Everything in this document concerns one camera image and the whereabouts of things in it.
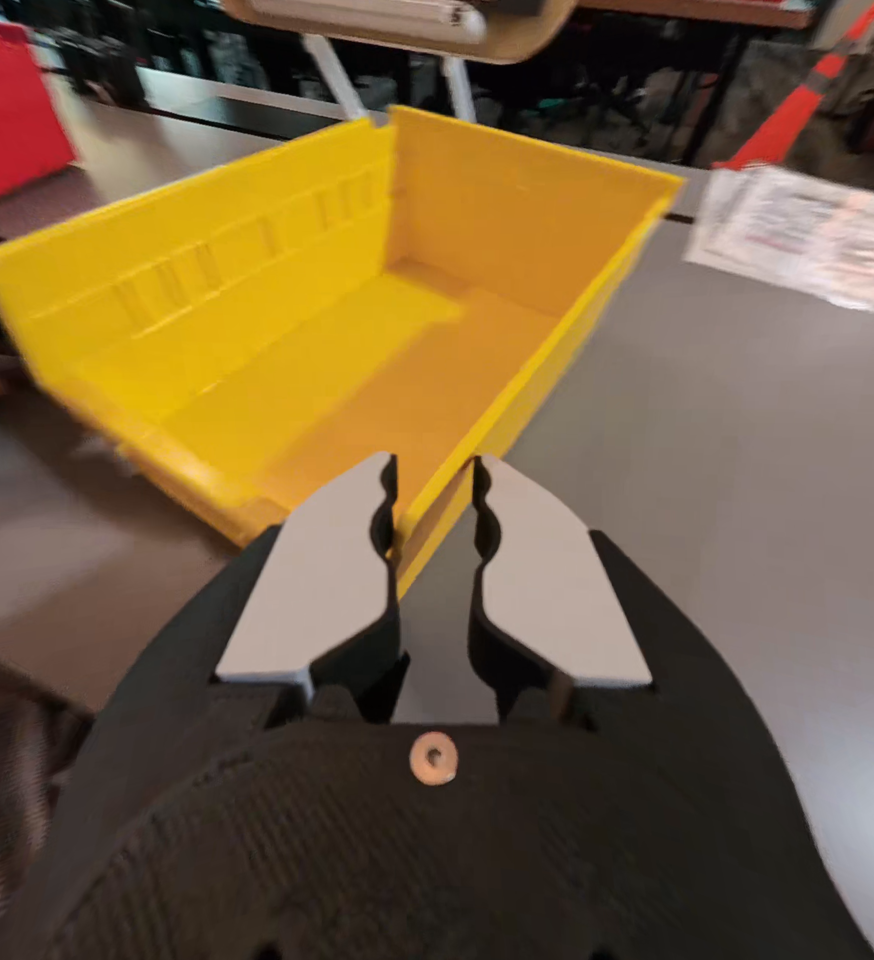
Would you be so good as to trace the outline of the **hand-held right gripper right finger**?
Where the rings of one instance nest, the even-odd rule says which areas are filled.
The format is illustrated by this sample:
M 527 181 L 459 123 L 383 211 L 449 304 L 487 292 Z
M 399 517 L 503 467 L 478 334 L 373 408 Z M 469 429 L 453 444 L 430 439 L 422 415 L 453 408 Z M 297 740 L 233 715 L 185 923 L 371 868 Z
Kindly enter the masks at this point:
M 579 693 L 650 689 L 650 667 L 587 524 L 497 457 L 479 457 L 472 477 L 479 563 L 470 665 L 499 720 L 526 691 L 563 718 Z

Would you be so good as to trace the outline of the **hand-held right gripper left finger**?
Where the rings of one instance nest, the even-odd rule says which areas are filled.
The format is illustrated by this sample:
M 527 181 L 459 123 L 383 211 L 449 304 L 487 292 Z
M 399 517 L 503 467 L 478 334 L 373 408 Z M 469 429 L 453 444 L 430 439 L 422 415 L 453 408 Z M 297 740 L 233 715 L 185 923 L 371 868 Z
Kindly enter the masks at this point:
M 391 721 L 410 664 L 390 558 L 396 496 L 397 458 L 381 451 L 293 510 L 217 662 L 217 681 L 287 686 L 307 702 L 341 687 L 364 719 Z

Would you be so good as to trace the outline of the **yellow plastic bin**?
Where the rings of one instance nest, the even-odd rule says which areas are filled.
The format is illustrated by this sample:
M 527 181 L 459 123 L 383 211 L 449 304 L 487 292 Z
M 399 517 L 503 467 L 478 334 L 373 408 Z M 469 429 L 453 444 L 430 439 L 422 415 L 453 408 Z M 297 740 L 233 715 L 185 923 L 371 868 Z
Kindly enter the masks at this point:
M 239 546 L 394 454 L 399 595 L 683 178 L 394 106 L 0 244 L 35 382 Z

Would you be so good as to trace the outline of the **red plastic bin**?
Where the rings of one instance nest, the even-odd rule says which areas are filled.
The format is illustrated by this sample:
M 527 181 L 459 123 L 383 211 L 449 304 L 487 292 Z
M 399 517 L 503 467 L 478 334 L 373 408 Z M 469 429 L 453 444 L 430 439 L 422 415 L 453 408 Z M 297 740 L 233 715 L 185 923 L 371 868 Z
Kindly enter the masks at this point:
M 0 197 L 76 159 L 26 30 L 0 22 Z

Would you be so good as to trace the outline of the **grey desk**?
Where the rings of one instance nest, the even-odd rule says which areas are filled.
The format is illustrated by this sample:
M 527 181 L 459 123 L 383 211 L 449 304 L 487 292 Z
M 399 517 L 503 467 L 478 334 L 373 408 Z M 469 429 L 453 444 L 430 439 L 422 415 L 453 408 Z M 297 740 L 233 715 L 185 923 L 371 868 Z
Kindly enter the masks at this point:
M 874 947 L 874 315 L 684 262 L 682 176 L 508 460 L 721 652 Z M 95 712 L 229 545 L 81 440 L 0 404 L 0 664 Z

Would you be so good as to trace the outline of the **clear plastic bag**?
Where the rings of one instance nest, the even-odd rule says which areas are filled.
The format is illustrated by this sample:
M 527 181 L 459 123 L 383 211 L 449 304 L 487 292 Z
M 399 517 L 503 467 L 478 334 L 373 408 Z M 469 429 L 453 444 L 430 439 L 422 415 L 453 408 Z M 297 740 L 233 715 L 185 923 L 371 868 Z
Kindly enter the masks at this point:
M 776 166 L 717 170 L 683 258 L 874 313 L 874 192 Z

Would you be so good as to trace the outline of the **white monitor stand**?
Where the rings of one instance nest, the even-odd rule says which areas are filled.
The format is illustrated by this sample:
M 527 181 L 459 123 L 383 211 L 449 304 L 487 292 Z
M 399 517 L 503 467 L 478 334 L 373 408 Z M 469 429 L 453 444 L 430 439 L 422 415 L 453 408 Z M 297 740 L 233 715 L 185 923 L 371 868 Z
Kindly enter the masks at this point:
M 361 101 L 329 39 L 318 34 L 303 33 L 300 41 L 346 119 L 356 121 L 370 118 L 370 112 Z M 476 107 L 465 61 L 457 56 L 445 55 L 441 58 L 441 71 L 454 116 L 460 121 L 476 124 Z

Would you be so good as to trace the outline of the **orange traffic cone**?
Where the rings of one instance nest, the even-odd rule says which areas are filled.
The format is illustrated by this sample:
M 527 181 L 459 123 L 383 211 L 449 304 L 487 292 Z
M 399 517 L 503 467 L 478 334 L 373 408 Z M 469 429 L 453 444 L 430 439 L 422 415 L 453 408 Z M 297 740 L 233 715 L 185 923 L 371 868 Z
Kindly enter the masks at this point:
M 873 24 L 874 4 L 851 24 L 839 42 L 821 57 L 736 153 L 727 160 L 712 163 L 711 170 L 741 172 L 757 166 L 781 164 L 839 78 L 850 54 Z

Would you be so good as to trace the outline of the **computer monitor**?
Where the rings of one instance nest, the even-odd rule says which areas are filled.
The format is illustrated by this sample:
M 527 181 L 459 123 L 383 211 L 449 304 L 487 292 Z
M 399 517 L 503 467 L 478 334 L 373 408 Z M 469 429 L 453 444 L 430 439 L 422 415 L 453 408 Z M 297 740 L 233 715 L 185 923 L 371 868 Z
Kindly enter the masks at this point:
M 223 1 L 226 14 L 270 30 L 362 42 L 492 66 L 539 53 L 574 1 Z

